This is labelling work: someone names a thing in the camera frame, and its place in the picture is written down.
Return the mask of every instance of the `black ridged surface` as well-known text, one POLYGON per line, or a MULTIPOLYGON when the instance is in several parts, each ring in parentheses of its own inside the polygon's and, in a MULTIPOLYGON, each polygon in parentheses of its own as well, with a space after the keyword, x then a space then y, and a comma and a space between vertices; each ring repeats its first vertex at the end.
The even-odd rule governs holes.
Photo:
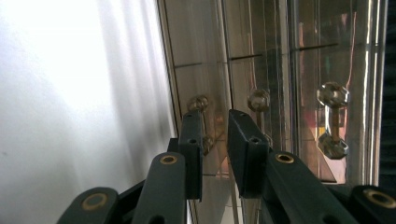
POLYGON ((389 0, 379 186, 396 189, 396 1, 389 0))

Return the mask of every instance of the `white surface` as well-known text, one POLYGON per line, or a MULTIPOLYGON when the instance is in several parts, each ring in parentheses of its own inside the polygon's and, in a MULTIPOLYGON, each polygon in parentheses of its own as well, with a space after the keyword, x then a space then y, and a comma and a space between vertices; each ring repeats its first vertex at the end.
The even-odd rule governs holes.
POLYGON ((143 180, 174 135, 154 0, 0 1, 0 223, 143 180))

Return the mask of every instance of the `white wall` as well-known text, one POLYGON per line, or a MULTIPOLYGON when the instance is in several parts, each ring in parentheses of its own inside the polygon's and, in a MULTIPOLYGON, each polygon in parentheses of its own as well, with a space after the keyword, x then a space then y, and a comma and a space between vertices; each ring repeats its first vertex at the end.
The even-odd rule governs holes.
POLYGON ((171 110, 155 0, 0 0, 0 223, 143 180, 171 110))

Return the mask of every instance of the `white panel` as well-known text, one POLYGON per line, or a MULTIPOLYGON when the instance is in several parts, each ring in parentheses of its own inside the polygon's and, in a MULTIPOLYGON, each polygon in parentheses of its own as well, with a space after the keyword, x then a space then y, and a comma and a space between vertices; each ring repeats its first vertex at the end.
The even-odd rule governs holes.
POLYGON ((0 223, 123 192, 174 136, 154 0, 0 2, 0 223))

